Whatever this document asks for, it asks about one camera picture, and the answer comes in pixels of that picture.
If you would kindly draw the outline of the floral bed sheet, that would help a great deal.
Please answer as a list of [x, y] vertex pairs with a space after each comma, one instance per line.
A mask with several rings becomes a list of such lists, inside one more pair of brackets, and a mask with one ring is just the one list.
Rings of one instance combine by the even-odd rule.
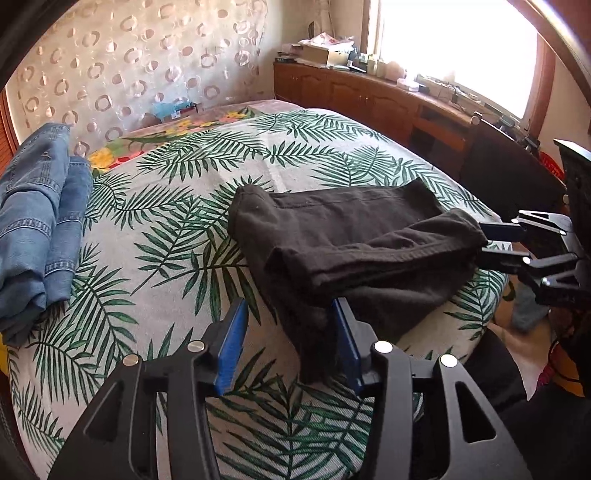
[[110, 140], [87, 158], [94, 170], [106, 172], [189, 133], [203, 132], [250, 118], [298, 109], [300, 106], [294, 103], [273, 99], [213, 107], [200, 113], [191, 111], [179, 118], [141, 128], [126, 133], [118, 139]]

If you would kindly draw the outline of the window with wooden frame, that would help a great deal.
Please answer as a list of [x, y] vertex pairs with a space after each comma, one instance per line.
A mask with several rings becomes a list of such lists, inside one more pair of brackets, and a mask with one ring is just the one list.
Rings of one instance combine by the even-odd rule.
[[589, 79], [535, 1], [366, 1], [363, 49], [512, 116], [544, 146], [590, 140]]

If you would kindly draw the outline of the wooden sideboard cabinet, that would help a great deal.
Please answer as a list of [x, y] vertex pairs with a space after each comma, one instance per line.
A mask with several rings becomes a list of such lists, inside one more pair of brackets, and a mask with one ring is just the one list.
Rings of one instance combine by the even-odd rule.
[[273, 81], [277, 99], [356, 120], [460, 178], [470, 118], [449, 104], [376, 77], [297, 63], [276, 61]]

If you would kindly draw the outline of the folded blue jeans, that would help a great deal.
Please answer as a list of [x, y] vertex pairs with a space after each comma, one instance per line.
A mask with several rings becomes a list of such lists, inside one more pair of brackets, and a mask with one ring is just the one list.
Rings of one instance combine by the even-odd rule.
[[44, 312], [71, 295], [93, 179], [69, 140], [69, 126], [41, 126], [1, 177], [1, 336], [9, 347], [25, 344]]

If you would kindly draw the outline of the cardboard box on sideboard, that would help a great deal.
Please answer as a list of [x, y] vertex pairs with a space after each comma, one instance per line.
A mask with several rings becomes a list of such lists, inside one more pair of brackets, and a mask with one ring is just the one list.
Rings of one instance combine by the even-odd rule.
[[335, 65], [346, 66], [349, 61], [349, 53], [304, 44], [301, 47], [301, 53], [298, 54], [298, 59], [325, 67], [332, 67]]

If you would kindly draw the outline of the wooden slatted wardrobe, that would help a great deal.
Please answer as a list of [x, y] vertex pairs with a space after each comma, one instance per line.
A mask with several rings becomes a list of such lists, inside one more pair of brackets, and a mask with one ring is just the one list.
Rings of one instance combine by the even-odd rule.
[[5, 90], [0, 95], [0, 174], [3, 174], [13, 156], [16, 154], [19, 142], [16, 136], [8, 98]]

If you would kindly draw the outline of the circle pattern sheer curtain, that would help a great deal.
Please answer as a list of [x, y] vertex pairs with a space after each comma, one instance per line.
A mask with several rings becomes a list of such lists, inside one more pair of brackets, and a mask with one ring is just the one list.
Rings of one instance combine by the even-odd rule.
[[256, 97], [268, 15], [266, 1], [78, 1], [5, 87], [16, 139], [63, 123], [85, 156], [167, 106]]

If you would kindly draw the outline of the black shorts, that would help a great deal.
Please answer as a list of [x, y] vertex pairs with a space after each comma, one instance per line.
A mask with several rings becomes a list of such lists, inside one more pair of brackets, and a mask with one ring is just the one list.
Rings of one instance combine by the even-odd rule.
[[488, 243], [477, 220], [444, 208], [418, 179], [297, 193], [245, 185], [228, 233], [297, 351], [304, 383], [335, 370], [335, 299], [397, 341], [473, 278]]

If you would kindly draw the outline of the palm leaf print blanket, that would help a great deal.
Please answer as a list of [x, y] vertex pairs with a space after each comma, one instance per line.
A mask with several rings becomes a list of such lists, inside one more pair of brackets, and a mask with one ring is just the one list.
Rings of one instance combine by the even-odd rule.
[[373, 404], [341, 379], [306, 386], [297, 353], [235, 241], [235, 190], [401, 186], [494, 212], [428, 161], [341, 114], [297, 109], [190, 133], [94, 181], [69, 305], [9, 355], [12, 407], [46, 478], [92, 395], [125, 355], [174, 353], [245, 299], [249, 329], [228, 395], [208, 403], [226, 479], [344, 479], [360, 468]]

